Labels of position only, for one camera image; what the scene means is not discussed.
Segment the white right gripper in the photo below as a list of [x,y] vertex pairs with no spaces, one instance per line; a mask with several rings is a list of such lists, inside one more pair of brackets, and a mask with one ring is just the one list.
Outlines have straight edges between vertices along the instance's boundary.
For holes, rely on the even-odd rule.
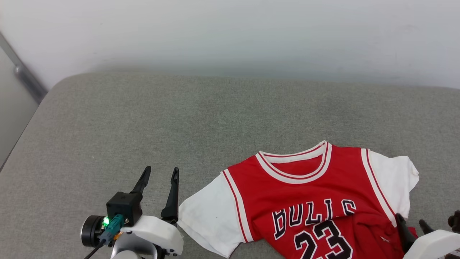
[[419,220],[419,226],[424,235],[419,238],[407,226],[401,214],[396,213],[395,221],[402,250],[406,252],[404,259],[440,259],[460,247],[460,234],[435,231],[423,219]]

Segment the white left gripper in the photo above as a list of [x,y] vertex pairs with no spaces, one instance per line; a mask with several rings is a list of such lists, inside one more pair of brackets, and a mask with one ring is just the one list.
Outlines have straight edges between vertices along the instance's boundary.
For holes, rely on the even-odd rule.
[[[151,176],[151,166],[146,166],[131,195],[143,196]],[[100,248],[112,249],[113,257],[179,257],[183,252],[183,236],[176,225],[166,221],[179,219],[179,168],[175,167],[171,176],[171,188],[161,219],[141,216],[133,225],[121,215],[112,219],[108,216],[90,216],[81,229],[82,244],[92,247],[88,255],[92,257]]]

